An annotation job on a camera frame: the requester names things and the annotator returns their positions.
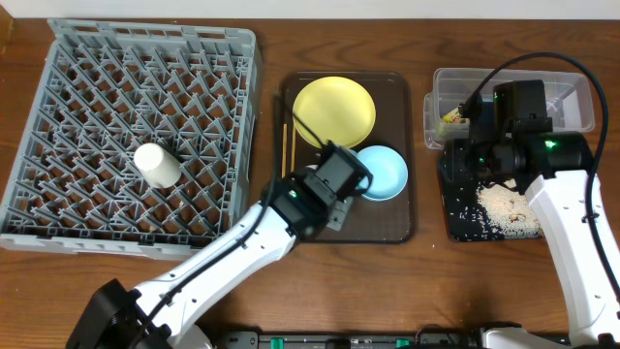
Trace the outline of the white paper cup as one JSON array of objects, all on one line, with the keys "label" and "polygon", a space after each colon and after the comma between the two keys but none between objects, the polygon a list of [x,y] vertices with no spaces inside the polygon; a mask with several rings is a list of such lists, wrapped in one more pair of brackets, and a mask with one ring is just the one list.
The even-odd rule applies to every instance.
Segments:
[{"label": "white paper cup", "polygon": [[134,163],[147,184],[156,189],[172,187],[182,176],[180,162],[156,143],[140,145]]}]

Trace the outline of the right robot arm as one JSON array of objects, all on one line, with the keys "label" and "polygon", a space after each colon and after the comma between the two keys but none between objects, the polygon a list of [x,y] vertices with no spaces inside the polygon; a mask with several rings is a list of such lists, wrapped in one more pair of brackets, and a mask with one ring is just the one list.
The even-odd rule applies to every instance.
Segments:
[{"label": "right robot arm", "polygon": [[619,345],[619,247],[608,224],[596,170],[599,151],[579,132],[556,133],[543,81],[494,86],[459,106],[470,127],[446,143],[439,169],[450,213],[482,186],[523,197],[538,221],[559,277],[573,348]]}]

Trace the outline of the green orange snack wrapper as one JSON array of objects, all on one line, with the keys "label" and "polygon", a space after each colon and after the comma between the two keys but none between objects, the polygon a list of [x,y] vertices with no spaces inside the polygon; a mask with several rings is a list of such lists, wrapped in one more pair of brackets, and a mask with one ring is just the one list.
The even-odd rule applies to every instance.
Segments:
[{"label": "green orange snack wrapper", "polygon": [[442,121],[447,124],[468,124],[470,120],[461,113],[461,108],[457,107],[442,116]]}]

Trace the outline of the light blue bowl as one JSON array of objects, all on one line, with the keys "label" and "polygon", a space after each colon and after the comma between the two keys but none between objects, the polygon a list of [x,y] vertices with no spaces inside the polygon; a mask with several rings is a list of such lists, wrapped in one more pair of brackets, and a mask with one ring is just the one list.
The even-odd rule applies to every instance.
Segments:
[{"label": "light blue bowl", "polygon": [[409,171],[404,158],[384,145],[367,146],[360,151],[351,149],[356,159],[373,175],[372,183],[365,178],[358,186],[365,189],[362,198],[371,202],[394,199],[405,188]]}]

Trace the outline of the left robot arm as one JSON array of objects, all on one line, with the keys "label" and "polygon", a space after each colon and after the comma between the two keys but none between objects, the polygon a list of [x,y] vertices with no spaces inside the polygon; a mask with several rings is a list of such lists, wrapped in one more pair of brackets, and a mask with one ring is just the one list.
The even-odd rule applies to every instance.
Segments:
[{"label": "left robot arm", "polygon": [[233,288],[314,238],[336,203],[373,175],[347,148],[326,144],[315,168],[275,173],[228,231],[174,269],[131,290],[112,279],[83,310],[66,343],[86,348],[208,348],[197,321]]}]

